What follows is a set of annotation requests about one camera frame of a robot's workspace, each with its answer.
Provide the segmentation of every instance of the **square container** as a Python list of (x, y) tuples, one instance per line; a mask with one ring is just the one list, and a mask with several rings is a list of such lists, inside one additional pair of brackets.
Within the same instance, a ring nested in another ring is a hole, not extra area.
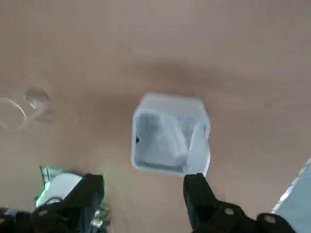
[(209, 131), (200, 99), (148, 93), (133, 116), (132, 165), (166, 174), (206, 175)]

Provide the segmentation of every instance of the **screw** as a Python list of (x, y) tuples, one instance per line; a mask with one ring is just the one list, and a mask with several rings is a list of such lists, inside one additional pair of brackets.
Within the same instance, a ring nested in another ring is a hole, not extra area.
[(227, 215), (234, 215), (233, 209), (230, 209), (230, 208), (225, 208), (225, 213), (226, 213)]
[(38, 213), (38, 215), (39, 215), (39, 216), (43, 216), (43, 215), (46, 215), (47, 213), (48, 213), (47, 210), (41, 210), (41, 211)]
[(265, 215), (264, 220), (266, 220), (269, 223), (276, 223), (276, 218), (271, 215)]

